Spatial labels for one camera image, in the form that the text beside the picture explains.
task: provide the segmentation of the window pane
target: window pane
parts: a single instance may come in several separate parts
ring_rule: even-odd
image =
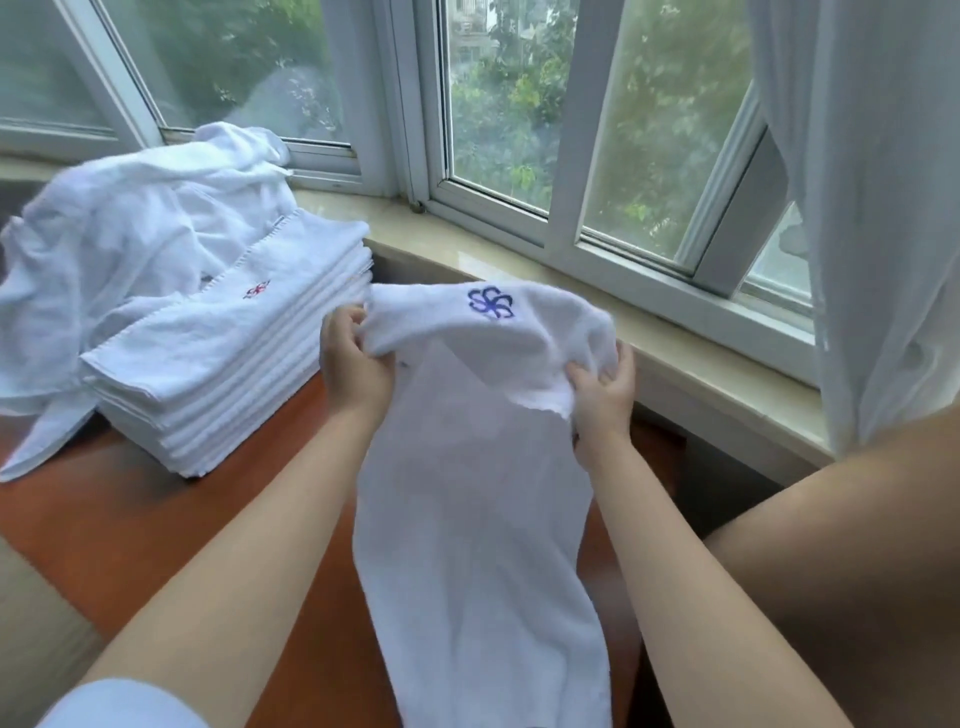
[[[45,5],[5,0],[0,6],[0,118],[106,131],[73,64],[47,32]]]
[[[105,0],[161,125],[347,141],[318,0]]]
[[[743,0],[627,0],[587,228],[673,258],[751,80]]]
[[[797,206],[790,204],[770,233],[747,275],[748,286],[760,289],[755,295],[810,302],[810,268],[806,262],[803,220]]]
[[[577,0],[446,0],[452,174],[549,209]]]

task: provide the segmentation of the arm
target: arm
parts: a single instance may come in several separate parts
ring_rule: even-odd
[[[324,321],[329,418],[259,496],[137,613],[83,682],[130,677],[212,728],[241,728],[279,660],[393,390],[356,308]]]
[[[850,728],[780,632],[713,558],[630,442],[634,359],[615,377],[571,365],[576,455],[590,475],[677,728]]]

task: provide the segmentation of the forearm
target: forearm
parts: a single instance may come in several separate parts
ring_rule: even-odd
[[[678,728],[850,723],[693,533],[624,436],[591,474],[660,689]]]
[[[133,618],[84,681],[131,677],[243,726],[279,660],[373,426],[338,414]]]

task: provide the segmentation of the white curtain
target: white curtain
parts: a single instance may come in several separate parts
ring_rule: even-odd
[[[960,389],[960,2],[748,0],[837,452]]]

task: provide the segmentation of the person's left hand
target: person's left hand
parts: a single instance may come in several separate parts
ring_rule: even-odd
[[[366,317],[359,306],[341,306],[324,318],[321,364],[330,416],[352,413],[373,429],[380,427],[394,393],[394,356],[363,353],[357,327]]]

